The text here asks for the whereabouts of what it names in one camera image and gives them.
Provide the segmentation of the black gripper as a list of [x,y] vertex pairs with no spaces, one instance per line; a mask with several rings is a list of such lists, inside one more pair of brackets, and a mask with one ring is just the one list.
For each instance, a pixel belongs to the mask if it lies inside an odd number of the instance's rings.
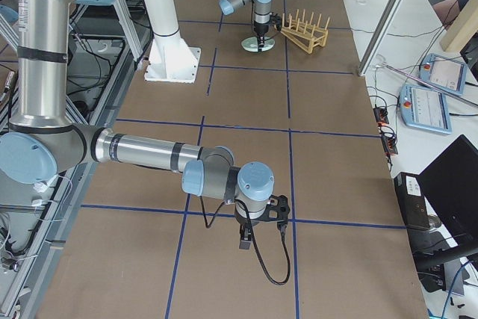
[[265,45],[265,35],[268,32],[268,24],[253,22],[253,31],[256,35],[257,52],[261,52]]
[[257,220],[249,222],[246,217],[241,216],[238,212],[235,212],[235,218],[240,224],[240,250],[249,250],[252,243],[252,227],[258,224]]

